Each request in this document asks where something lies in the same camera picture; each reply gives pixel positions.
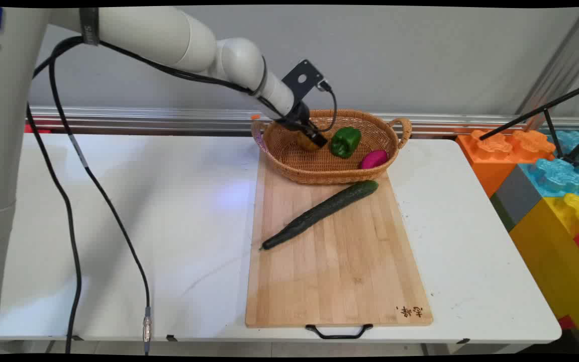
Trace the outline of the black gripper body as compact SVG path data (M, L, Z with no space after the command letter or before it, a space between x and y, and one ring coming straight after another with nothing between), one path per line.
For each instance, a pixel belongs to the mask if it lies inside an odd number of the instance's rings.
M308 128L310 121L310 109L303 103L297 103L289 113L275 121L277 124L281 125L288 131L298 131L300 128Z

